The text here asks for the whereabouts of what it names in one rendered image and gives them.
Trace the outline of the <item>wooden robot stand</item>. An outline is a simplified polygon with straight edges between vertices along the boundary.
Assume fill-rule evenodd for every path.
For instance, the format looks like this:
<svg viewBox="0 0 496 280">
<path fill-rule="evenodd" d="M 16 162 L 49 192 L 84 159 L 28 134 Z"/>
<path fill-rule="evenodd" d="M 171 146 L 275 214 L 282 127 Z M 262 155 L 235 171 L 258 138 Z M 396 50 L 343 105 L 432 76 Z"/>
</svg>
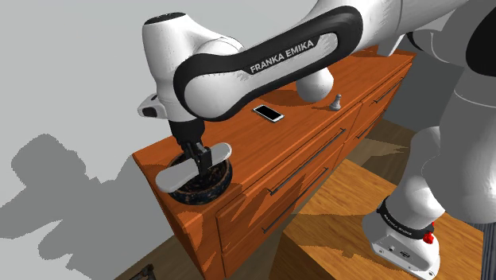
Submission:
<svg viewBox="0 0 496 280">
<path fill-rule="evenodd" d="M 362 218 L 395 186 L 343 161 L 283 231 L 269 280 L 417 280 L 376 255 Z M 434 280 L 480 280 L 482 232 L 443 214 L 435 222 Z"/>
</svg>

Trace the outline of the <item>dark speckled bowl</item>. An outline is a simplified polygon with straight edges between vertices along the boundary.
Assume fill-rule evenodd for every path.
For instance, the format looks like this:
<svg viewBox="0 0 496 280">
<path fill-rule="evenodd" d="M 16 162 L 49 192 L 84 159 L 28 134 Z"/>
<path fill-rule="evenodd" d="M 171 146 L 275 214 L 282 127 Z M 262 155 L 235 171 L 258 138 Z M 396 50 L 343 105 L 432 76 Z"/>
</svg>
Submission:
<svg viewBox="0 0 496 280">
<path fill-rule="evenodd" d="M 169 195 L 182 204 L 208 204 L 227 190 L 232 177 L 232 164 L 227 159 L 212 166 L 204 175 L 193 177 Z"/>
</svg>

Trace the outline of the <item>white smartphone with black screen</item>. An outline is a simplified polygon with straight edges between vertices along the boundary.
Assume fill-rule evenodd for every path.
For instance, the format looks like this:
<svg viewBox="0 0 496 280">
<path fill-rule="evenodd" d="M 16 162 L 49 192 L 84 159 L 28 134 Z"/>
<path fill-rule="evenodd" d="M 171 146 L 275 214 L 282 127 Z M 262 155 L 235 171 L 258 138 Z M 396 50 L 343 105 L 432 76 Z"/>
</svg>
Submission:
<svg viewBox="0 0 496 280">
<path fill-rule="evenodd" d="M 267 119 L 272 123 L 276 123 L 285 117 L 282 113 L 275 111 L 274 109 L 267 107 L 264 104 L 255 107 L 253 109 L 253 112 L 255 112 L 256 114 L 260 115 L 261 117 Z"/>
</svg>

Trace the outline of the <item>grey oblong object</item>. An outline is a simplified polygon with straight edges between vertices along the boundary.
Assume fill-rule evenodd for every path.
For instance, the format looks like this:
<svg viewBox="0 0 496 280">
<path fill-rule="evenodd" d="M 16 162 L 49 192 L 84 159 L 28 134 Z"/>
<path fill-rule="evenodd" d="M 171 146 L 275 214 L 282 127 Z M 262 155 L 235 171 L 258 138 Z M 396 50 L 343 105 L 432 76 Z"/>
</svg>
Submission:
<svg viewBox="0 0 496 280">
<path fill-rule="evenodd" d="M 211 149 L 211 167 L 227 160 L 232 153 L 228 143 L 220 142 Z M 189 158 L 180 164 L 163 169 L 156 175 L 155 183 L 163 193 L 172 193 L 183 186 L 187 181 L 199 175 L 196 160 Z"/>
</svg>

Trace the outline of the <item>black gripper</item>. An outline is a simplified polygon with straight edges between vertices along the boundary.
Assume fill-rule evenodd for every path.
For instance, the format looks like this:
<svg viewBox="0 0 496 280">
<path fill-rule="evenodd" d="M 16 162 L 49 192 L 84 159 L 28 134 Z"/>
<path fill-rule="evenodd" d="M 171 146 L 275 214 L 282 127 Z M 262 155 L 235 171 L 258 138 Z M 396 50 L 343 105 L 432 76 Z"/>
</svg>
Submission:
<svg viewBox="0 0 496 280">
<path fill-rule="evenodd" d="M 204 121 L 193 119 L 184 122 L 168 121 L 172 136 L 184 151 L 185 159 L 196 159 L 199 175 L 204 176 L 211 168 L 211 149 L 203 146 Z"/>
</svg>

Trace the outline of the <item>orange wooden chest of drawers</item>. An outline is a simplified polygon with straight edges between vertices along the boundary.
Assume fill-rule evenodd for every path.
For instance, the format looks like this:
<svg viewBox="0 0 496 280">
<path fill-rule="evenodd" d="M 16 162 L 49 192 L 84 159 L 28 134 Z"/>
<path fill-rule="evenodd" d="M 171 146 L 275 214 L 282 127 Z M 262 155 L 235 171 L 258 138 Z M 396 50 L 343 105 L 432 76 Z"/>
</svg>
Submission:
<svg viewBox="0 0 496 280">
<path fill-rule="evenodd" d="M 162 211 L 203 280 L 230 277 L 310 197 L 381 120 L 412 66 L 414 54 L 357 52 L 330 67 L 335 78 L 317 103 L 299 98 L 294 84 L 272 91 L 225 122 L 206 125 L 207 146 L 226 142 L 233 177 L 211 203 L 192 206 L 156 192 Z M 341 94 L 341 109 L 329 105 Z M 261 104 L 285 117 L 270 122 Z"/>
</svg>

